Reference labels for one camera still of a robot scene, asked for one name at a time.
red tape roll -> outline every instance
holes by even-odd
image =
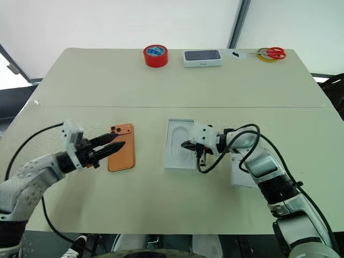
[[[161,45],[150,45],[144,49],[146,65],[150,67],[162,67],[168,62],[167,48]]]

white wall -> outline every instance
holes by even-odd
[[[68,47],[226,48],[240,3],[0,0],[0,43],[29,78],[44,77]]]
[[[238,48],[292,48],[312,73],[344,73],[343,0],[252,0]]]

robotic arm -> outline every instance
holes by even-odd
[[[220,134],[210,126],[195,123],[190,141],[184,142],[182,147],[196,151],[197,167],[203,172],[200,167],[205,166],[207,153],[220,156],[228,149],[245,157],[256,140],[254,127],[224,130]],[[332,249],[329,232],[314,206],[259,141],[244,165],[267,200],[272,215],[277,218],[273,229],[286,255],[322,254],[325,257],[339,257]]]
[[[19,257],[20,240],[43,193],[67,173],[99,167],[99,160],[119,151],[125,142],[111,142],[118,134],[107,133],[87,140],[83,130],[67,121],[62,138],[66,152],[32,160],[0,184],[0,257]]]
[[[30,161],[0,184],[0,257],[19,256],[26,223],[46,189],[71,171],[99,167],[99,160],[119,151],[125,144],[111,142],[117,134],[104,134],[91,140],[82,136],[83,130],[72,122],[65,122],[62,130],[65,152]],[[190,141],[182,147],[196,151],[200,171],[200,167],[205,166],[207,153],[224,156],[229,151],[246,158],[244,165],[277,218],[273,229],[285,254],[290,253],[289,257],[339,257],[332,249],[329,231],[314,205],[285,167],[257,140],[257,133],[250,127],[220,134],[210,126],[195,123]]]

black cable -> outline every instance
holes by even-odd
[[[43,213],[44,213],[44,217],[46,218],[47,220],[47,223],[49,225],[49,227],[52,229],[52,231],[58,235],[60,238],[62,238],[63,240],[67,241],[67,242],[70,242],[72,243],[73,245],[79,247],[79,248],[82,248],[84,250],[86,250],[87,252],[91,253],[92,255],[96,255],[95,252],[93,252],[91,249],[87,248],[86,246],[80,246],[79,244],[77,244],[74,240],[66,237],[65,235],[63,235],[60,231],[58,231],[54,225],[51,223],[51,221],[49,220],[49,217],[48,217],[48,213],[47,213],[47,209],[46,209],[46,206],[45,206],[45,201],[44,201],[44,197],[42,196],[42,206],[43,206]]]
[[[28,87],[29,91],[31,92],[31,94],[33,94],[34,90],[31,89],[32,86],[27,86],[27,87]]]
[[[267,138],[265,137],[263,134],[260,134],[260,137],[262,137],[276,152],[278,158],[281,160],[281,163],[285,169],[285,172],[287,173],[287,175],[290,177],[290,179],[293,181],[293,183],[296,185],[297,189],[307,198],[307,200],[313,205],[313,207],[315,208],[315,210],[317,211],[317,213],[320,215],[321,219],[323,220],[325,227],[328,231],[328,235],[329,238],[331,240],[332,243],[332,249],[335,250],[338,254],[339,254],[339,248],[338,248],[338,244],[337,241],[335,239],[335,236],[333,234],[333,231],[327,221],[327,219],[325,218],[324,214],[321,212],[320,208],[317,206],[317,204],[313,201],[313,199],[305,192],[305,190],[303,190],[300,186],[300,184],[298,182],[296,182],[295,178],[292,176],[292,174],[290,173],[288,166],[286,165],[282,154],[280,153],[280,151],[277,149],[277,147]]]
[[[18,153],[24,148],[24,146],[25,146],[32,138],[34,138],[36,135],[38,135],[38,134],[40,134],[40,133],[42,133],[42,132],[44,132],[44,131],[47,131],[47,130],[49,130],[49,129],[52,129],[52,128],[55,128],[55,127],[59,127],[59,126],[62,126],[62,125],[63,125],[63,123],[59,123],[59,124],[57,124],[57,125],[52,125],[52,126],[49,126],[49,127],[47,127],[47,128],[44,128],[44,129],[38,131],[37,133],[34,133],[34,134],[31,135],[26,141],[24,141],[23,144],[20,145],[20,147],[17,149],[16,153],[13,155],[13,157],[12,157],[10,163],[9,163],[9,166],[7,167],[7,171],[6,171],[6,175],[5,175],[5,181],[8,180],[9,177],[10,177],[11,168],[12,168],[12,165],[13,165],[13,163],[14,163],[16,157],[18,156]]]
[[[321,212],[320,208],[317,206],[317,204],[313,201],[313,199],[305,192],[305,190],[303,190],[301,188],[301,184],[299,184],[298,182],[296,182],[295,178],[292,176],[292,174],[290,173],[289,169],[288,169],[288,166],[286,165],[285,163],[285,160],[283,159],[283,156],[282,154],[280,153],[280,151],[277,149],[277,147],[267,138],[265,137],[263,134],[260,133],[260,129],[257,125],[255,124],[248,124],[248,125],[245,125],[245,126],[242,126],[240,128],[244,128],[244,127],[248,127],[248,126],[254,126],[256,127],[257,131],[243,131],[243,132],[240,132],[239,134],[237,134],[229,143],[228,145],[226,146],[226,148],[224,149],[224,151],[222,152],[222,154],[220,155],[220,157],[218,157],[216,159],[216,161],[206,170],[201,170],[200,168],[200,158],[198,157],[197,158],[197,170],[203,174],[206,174],[208,172],[210,172],[222,159],[223,157],[226,155],[227,151],[229,150],[229,148],[233,145],[233,143],[235,142],[235,140],[240,137],[241,135],[245,134],[245,133],[254,133],[257,135],[256,137],[256,140],[252,146],[252,148],[250,149],[250,151],[245,155],[245,157],[241,160],[240,164],[239,164],[239,167],[240,165],[243,164],[243,162],[245,162],[245,160],[251,155],[251,153],[254,151],[254,149],[256,148],[256,146],[258,145],[258,142],[259,142],[259,138],[262,137],[273,149],[274,151],[276,152],[278,158],[280,159],[281,163],[282,163],[282,166],[284,167],[285,169],[285,172],[287,173],[287,175],[290,177],[290,179],[292,180],[292,182],[295,184],[295,186],[297,187],[297,189],[306,197],[306,199],[313,205],[313,207],[315,208],[315,210],[317,211],[317,213],[319,214],[319,216],[321,217],[321,219],[323,220],[324,224],[325,224],[325,227],[328,231],[328,235],[329,235],[329,238],[331,240],[331,243],[332,243],[332,249],[334,251],[336,251],[338,254],[339,254],[339,248],[338,248],[338,244],[337,244],[337,241],[335,239],[335,236],[333,234],[333,231],[328,223],[328,221],[326,220],[324,214]]]
[[[113,244],[112,244],[111,251],[114,250],[114,247],[116,246],[116,244],[117,244],[117,242],[118,242],[118,239],[120,238],[120,235],[121,235],[121,234],[117,234],[117,235],[116,235],[116,237],[115,237],[115,239],[114,239],[114,242],[113,242]]]
[[[247,131],[243,131],[243,132],[240,132],[238,133],[226,146],[226,148],[224,149],[224,151],[221,153],[221,155],[215,160],[215,162],[210,166],[208,167],[206,170],[201,170],[200,168],[200,157],[197,157],[197,170],[203,174],[206,174],[208,172],[210,172],[214,167],[216,167],[216,165],[223,159],[223,157],[227,154],[227,151],[230,149],[230,147],[233,145],[233,143],[235,142],[235,140],[237,138],[239,138],[240,136],[242,136],[243,134],[245,133],[256,133],[255,131],[252,131],[252,130],[247,130]]]
[[[258,145],[258,142],[259,142],[259,135],[260,135],[260,128],[259,126],[257,126],[256,124],[247,124],[247,125],[244,125],[244,126],[241,126],[239,127],[238,129],[236,129],[235,131],[239,130],[239,129],[242,129],[242,128],[245,128],[245,127],[249,127],[249,126],[254,126],[256,129],[257,129],[257,132],[255,132],[257,134],[257,137],[253,143],[253,146],[252,148],[250,149],[250,151],[245,155],[245,157],[243,157],[243,159],[241,160],[241,162],[239,163],[239,168],[244,171],[244,172],[247,172],[247,170],[245,170],[244,168],[242,168],[242,164],[245,162],[245,160],[252,154],[252,152],[255,150],[255,148],[257,147]],[[245,133],[249,133],[249,132],[254,132],[254,131],[250,131],[250,130],[247,130],[247,131],[243,131],[243,132],[240,132],[239,134],[237,134],[226,146],[226,148],[224,149],[224,151],[221,153],[220,157],[218,157],[215,162],[209,167],[207,168],[206,170],[202,170],[200,168],[200,158],[198,157],[197,158],[197,161],[196,161],[196,165],[197,165],[197,170],[203,174],[206,174],[206,173],[209,173],[214,167],[217,166],[217,164],[223,159],[223,157],[226,155],[227,151],[230,149],[230,147],[233,145],[233,143],[235,142],[235,140],[240,137],[241,135],[245,134]]]
[[[239,168],[246,172],[246,173],[249,173],[245,168],[242,167],[242,164],[247,160],[247,158],[252,154],[252,152],[256,149],[258,143],[259,143],[259,139],[260,139],[260,128],[259,126],[257,126],[256,124],[248,124],[248,125],[244,125],[244,126],[241,126],[239,129],[241,128],[245,128],[245,127],[249,127],[249,126],[254,126],[256,129],[257,129],[257,137],[253,143],[253,146],[252,148],[249,150],[249,152],[245,155],[245,157],[243,157],[243,159],[240,161],[239,163]]]
[[[34,133],[33,135],[31,135],[26,141],[24,141],[22,143],[22,145],[20,145],[20,147],[17,149],[17,151],[15,152],[15,154],[13,155],[10,163],[9,163],[9,166],[7,167],[7,171],[6,171],[6,175],[5,175],[5,181],[9,179],[10,177],[10,173],[11,173],[11,168],[12,168],[12,165],[16,159],[16,157],[18,156],[19,152],[24,148],[24,146],[32,139],[34,138],[36,135],[44,132],[44,131],[47,131],[49,129],[52,129],[52,128],[55,128],[55,127],[59,127],[59,126],[62,126],[63,123],[59,123],[59,124],[56,124],[56,125],[52,125],[52,126],[49,126],[47,128],[44,128],[36,133]],[[87,247],[83,247],[83,246],[80,246],[78,245],[75,241],[73,241],[72,239],[66,237],[65,235],[63,235],[61,232],[59,232],[55,227],[54,225],[51,223],[49,217],[48,217],[48,214],[47,214],[47,209],[46,209],[46,206],[45,206],[45,201],[44,201],[44,197],[42,196],[42,206],[43,206],[43,213],[44,213],[44,217],[49,225],[49,227],[52,229],[52,231],[58,235],[60,238],[62,238],[63,240],[67,241],[67,242],[70,242],[72,243],[73,245],[76,245],[88,252],[90,252],[92,255],[96,255],[91,249],[87,248]]]

yellow tape roll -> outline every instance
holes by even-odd
[[[263,50],[269,49],[268,47],[262,47],[260,49],[258,49],[258,53],[261,53]],[[269,59],[269,58],[265,58],[263,55],[256,55],[260,60],[264,61],[264,62],[268,62],[268,63],[274,63],[277,61],[277,59]]]

